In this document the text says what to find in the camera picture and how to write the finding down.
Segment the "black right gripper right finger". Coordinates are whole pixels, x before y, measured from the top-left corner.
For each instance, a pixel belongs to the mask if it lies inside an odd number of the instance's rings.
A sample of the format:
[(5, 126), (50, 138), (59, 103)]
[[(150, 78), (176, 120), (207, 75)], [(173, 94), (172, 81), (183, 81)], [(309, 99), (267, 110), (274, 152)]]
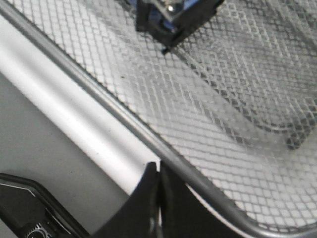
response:
[(198, 200), (168, 166), (159, 172), (159, 207), (164, 238), (241, 238)]

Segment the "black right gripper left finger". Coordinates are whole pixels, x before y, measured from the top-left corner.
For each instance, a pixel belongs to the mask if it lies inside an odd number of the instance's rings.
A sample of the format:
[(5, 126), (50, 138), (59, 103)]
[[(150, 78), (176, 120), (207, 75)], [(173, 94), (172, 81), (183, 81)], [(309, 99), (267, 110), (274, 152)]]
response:
[(158, 180), (154, 162), (144, 173), (128, 200), (93, 234), (94, 238), (156, 238), (158, 236)]

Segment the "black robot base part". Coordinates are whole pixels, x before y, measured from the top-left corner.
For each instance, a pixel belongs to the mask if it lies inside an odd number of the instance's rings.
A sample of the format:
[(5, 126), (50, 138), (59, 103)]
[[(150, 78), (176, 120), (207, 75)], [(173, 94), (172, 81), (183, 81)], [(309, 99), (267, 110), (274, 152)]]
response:
[(87, 230), (40, 183), (0, 175), (0, 219), (19, 238), (87, 238)]

